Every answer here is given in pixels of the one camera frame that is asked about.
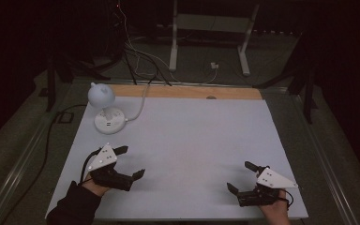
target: wrist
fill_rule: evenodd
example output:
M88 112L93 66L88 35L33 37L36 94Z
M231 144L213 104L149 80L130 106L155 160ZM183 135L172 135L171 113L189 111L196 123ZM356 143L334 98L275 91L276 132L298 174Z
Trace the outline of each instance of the wrist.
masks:
M89 191L91 191L92 193L94 193L95 195L102 197L105 192L107 192L109 190L108 187L102 187L100 185L95 184L95 182L93 181L93 179L90 179L86 182L84 182L82 184L82 187L88 189Z

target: lamp base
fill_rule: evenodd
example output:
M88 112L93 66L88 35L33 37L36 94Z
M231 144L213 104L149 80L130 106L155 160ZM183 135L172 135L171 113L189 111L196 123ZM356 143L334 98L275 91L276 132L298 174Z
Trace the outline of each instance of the lamp base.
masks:
M124 113L118 108L110 107L101 111L95 118L95 125L98 132L103 134L114 134L121 130L126 123Z

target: black cable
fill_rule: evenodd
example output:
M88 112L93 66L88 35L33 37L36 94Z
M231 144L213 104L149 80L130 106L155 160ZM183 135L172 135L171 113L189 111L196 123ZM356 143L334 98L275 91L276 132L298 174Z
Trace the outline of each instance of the black cable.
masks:
M137 85L137 82L136 82L136 78L134 77L134 71L133 71L133 68L131 67L130 63L129 63L129 60L128 60L128 55L127 55L127 52L124 52L124 57L125 57L125 60L126 60L126 64L127 64L127 67L129 69L129 72L130 72L130 76L133 80L133 83L135 85Z
M287 191L287 190L284 190L287 194L289 194L289 196L291 196L291 198L292 198L292 200L291 200L291 202L288 202L288 208L289 207L291 207L291 205L293 204L293 196L292 196L292 194L291 193L289 193L289 191Z
M131 53L131 52L134 52L135 50L133 49L129 49L129 48L125 48L125 53L128 53L132 56L135 56L135 54ZM165 76L163 75L162 71L160 70L158 64L154 61L154 59L152 59L148 54L144 53L144 52L139 52L136 50L137 53L141 54L142 56L139 56L141 59L144 59L148 62L150 62L151 64L154 65L154 67L156 68L156 74L155 74L155 78L162 81L162 82L165 82L166 84L168 84L169 86L172 86L165 78ZM144 78L144 79L148 79L148 78L145 78L139 74L136 73L137 76L141 77L141 78Z
M14 209L19 205L19 203L23 200L23 198L25 197L25 195L28 193L28 191L34 186L34 184L37 182L37 180L39 179L40 175L43 172L43 169L45 168L46 162L48 161L48 155L49 155L49 142L50 142L50 136L51 136L51 131L52 131L52 127L53 124L56 122L57 118L65 113L67 110L74 108L74 107L80 107L80 106L86 106L86 105L73 105L70 107L65 108L63 111L61 112L57 112L56 115L54 116L54 119L51 121L50 125L49 125L49 129L48 129L48 134L47 134L47 139L46 139L46 144L45 144L45 155L43 158L43 162L42 165L39 168L39 171L37 172L37 175L35 176L34 180L31 182L31 184L28 186L28 188L25 190L25 192L22 194L22 196L19 198L18 201L16 201L13 206L10 208L10 210L7 212L7 215L5 216L5 218L2 220L1 225L5 224L5 222L8 220L8 217L11 215L11 213L13 213Z
M153 80L154 80L154 78L151 79L151 80L147 83L147 85L150 85Z
M98 150L92 152L92 153L86 158L86 160L84 161L83 166L82 166L80 184L83 182L84 171L86 170L87 162L90 160L90 158L91 158L92 156L97 155L97 154L100 152L100 150L101 150L101 148L99 148Z
M94 69L95 71L102 71L102 70L106 70L106 69L112 67L113 65L117 64L118 62L119 62L119 60L118 61L113 61L111 59L111 61L108 62L108 63L101 64L101 65L98 65L98 66L95 66L95 67L90 67L90 68Z
M149 79L150 79L149 77L144 77L144 76L142 76L142 75L140 75L140 74L134 74L134 77L142 78L142 79L145 79L145 80L149 80Z
M78 186L81 186L81 185L83 185L84 183L86 183L86 182L88 182L88 181L91 181L93 178L89 178L89 179L87 179L87 180L84 180L84 181L82 181L82 182L80 182L79 184L78 184Z

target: white tabletop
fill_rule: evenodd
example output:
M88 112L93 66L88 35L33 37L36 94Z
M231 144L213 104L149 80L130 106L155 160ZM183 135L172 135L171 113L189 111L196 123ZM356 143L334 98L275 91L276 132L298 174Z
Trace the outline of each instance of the white tabletop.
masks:
M140 104L139 97L115 101L127 117L134 116ZM96 219L262 218L258 207L240 207L227 189L227 182L240 191L254 189L256 174L244 167L245 161L269 165L297 183L264 100L148 97L140 117L113 135L96 131L97 113L87 106L48 212L65 197L70 182L79 181L87 156L106 143L128 146L127 153L118 156L119 173L145 169L145 174L130 192L107 192ZM289 217L306 218L299 190L288 191L294 197Z

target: person's arm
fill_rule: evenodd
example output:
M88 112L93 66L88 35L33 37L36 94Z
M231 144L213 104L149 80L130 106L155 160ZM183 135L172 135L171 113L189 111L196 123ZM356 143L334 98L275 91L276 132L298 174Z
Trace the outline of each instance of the person's arm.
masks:
M285 199L285 190L279 192L279 198ZM260 205L265 218L270 225L290 225L291 222L288 218L288 203L285 201L277 200L270 205Z
M96 185L90 175L85 180L80 186L71 182L66 197L48 214L47 224L92 224L101 197L109 188Z

